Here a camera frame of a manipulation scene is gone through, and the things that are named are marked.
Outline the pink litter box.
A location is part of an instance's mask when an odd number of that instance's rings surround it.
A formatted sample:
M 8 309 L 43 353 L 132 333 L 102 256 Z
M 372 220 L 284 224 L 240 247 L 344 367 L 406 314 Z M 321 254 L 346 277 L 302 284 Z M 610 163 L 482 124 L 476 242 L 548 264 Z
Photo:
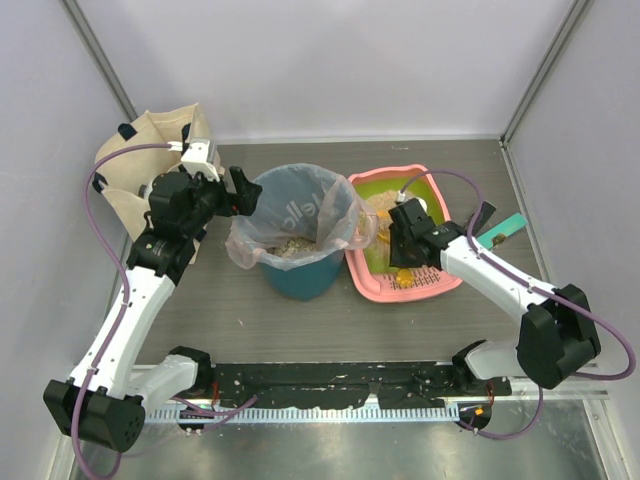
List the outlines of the pink litter box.
M 426 167 L 382 167 L 349 177 L 358 195 L 378 217 L 374 240 L 362 250 L 350 251 L 346 261 L 356 290 L 375 303 L 406 303 L 425 300 L 456 289 L 462 280 L 435 267 L 418 264 L 420 253 L 402 233 L 408 223 L 391 215 L 399 191 L 418 198 L 426 212 L 418 222 L 437 226 L 450 220 L 448 207 Z

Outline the orange litter scoop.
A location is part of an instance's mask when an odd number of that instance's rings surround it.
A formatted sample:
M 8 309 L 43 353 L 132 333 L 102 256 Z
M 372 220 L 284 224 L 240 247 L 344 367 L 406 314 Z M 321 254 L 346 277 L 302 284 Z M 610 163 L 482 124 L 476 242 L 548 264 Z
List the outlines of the orange litter scoop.
M 409 288 L 414 283 L 414 273 L 409 266 L 408 258 L 399 250 L 400 245 L 394 237 L 395 233 L 390 225 L 390 243 L 386 244 L 377 239 L 374 241 L 373 258 L 376 273 L 393 273 L 394 281 L 400 288 Z

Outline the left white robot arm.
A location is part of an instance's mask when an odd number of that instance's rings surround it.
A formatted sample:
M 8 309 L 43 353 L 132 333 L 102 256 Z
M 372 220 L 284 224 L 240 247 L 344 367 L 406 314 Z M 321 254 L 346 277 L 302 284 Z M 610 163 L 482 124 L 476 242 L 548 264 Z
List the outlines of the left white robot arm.
M 172 349 L 137 378 L 131 372 L 157 314 L 174 292 L 195 254 L 195 241 L 215 217 L 249 216 L 261 186 L 243 170 L 229 169 L 235 189 L 203 174 L 173 171 L 149 187 L 143 233 L 124 266 L 126 280 L 96 339 L 68 380 L 52 380 L 43 399 L 61 432 L 114 452 L 128 451 L 148 413 L 181 393 L 211 387 L 208 353 Z

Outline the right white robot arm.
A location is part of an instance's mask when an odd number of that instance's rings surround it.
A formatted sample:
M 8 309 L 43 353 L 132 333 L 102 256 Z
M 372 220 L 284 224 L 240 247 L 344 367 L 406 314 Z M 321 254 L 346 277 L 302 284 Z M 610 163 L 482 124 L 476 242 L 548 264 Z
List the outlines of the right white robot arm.
M 525 376 L 553 389 L 601 352 L 584 292 L 557 288 L 526 275 L 483 248 L 452 222 L 436 224 L 422 203 L 410 199 L 389 211 L 390 264 L 430 267 L 461 279 L 491 300 L 519 326 L 515 341 L 477 341 L 454 364 L 469 377 Z

